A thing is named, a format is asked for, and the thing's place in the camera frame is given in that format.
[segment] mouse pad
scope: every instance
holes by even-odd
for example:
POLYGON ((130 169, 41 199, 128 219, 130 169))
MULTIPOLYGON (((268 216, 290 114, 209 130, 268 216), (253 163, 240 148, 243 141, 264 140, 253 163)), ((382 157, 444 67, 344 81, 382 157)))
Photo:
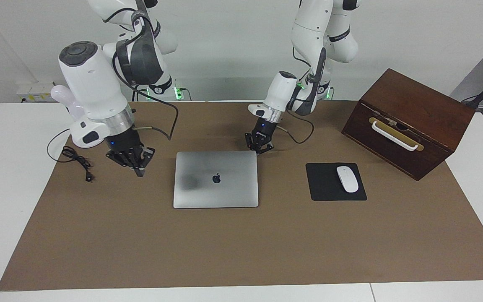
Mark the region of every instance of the mouse pad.
POLYGON ((366 200, 363 182, 359 168, 355 163, 307 163, 307 178, 309 179, 309 189, 311 199, 314 201, 335 201, 335 200, 366 200), (357 182, 359 190, 355 193, 347 193, 340 182, 337 174, 337 167, 347 166, 351 168, 357 182))

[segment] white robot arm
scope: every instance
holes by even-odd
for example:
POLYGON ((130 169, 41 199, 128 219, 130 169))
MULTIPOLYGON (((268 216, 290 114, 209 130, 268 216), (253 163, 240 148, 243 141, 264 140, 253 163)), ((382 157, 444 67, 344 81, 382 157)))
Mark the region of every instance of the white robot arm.
POLYGON ((290 73, 278 73, 262 105, 249 105, 258 117, 247 147, 261 154, 273 148, 272 135, 286 109, 309 115, 316 102, 330 89, 333 61, 349 63, 358 51, 350 30, 351 11, 361 0, 303 0, 291 32, 293 48, 309 65, 299 80, 290 73))
POLYGON ((174 80, 167 72, 162 54, 174 51, 177 43, 165 35, 169 43, 163 51, 158 46, 156 37, 163 31, 159 23, 153 26, 147 12, 156 1, 136 0, 133 5, 129 0, 89 0, 89 3, 104 21, 130 24, 135 35, 129 39, 122 36, 117 43, 103 48, 94 42, 76 42, 65 47, 59 55, 59 65, 70 91, 57 86, 52 95, 75 119, 70 127, 75 145, 90 148, 106 140, 107 157, 143 176, 155 150, 145 147, 134 130, 133 111, 120 91, 119 80, 131 88, 137 85, 153 88, 150 95, 153 98, 166 94, 174 86, 174 80))

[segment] white table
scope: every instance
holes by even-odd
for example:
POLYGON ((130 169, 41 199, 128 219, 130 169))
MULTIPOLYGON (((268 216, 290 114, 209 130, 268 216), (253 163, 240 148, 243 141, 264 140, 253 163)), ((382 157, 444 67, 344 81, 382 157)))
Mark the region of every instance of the white table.
MULTIPOLYGON (((0 278, 50 177, 46 144, 71 123, 59 104, 0 104, 0 278)), ((58 154, 68 135, 52 143, 58 154)), ((483 116, 447 160, 483 223, 483 116)), ((0 301, 483 301, 483 281, 0 292, 0 301)))

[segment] laptop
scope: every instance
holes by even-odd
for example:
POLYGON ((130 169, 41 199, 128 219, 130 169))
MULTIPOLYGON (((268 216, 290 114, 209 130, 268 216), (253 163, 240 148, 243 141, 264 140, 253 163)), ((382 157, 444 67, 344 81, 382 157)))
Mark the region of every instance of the laptop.
POLYGON ((174 208, 258 206, 255 151, 178 152, 174 208))

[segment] green led light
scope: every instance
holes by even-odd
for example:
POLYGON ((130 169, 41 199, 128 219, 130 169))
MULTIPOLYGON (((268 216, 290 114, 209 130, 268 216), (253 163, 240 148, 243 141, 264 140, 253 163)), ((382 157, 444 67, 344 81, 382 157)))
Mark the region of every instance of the green led light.
POLYGON ((146 94, 147 94, 147 95, 150 95, 150 91, 148 90, 148 87, 146 87, 146 94))
POLYGON ((174 94, 176 95, 177 101, 180 101, 181 99, 184 98, 184 95, 182 94, 181 90, 178 89, 176 86, 174 87, 174 94))

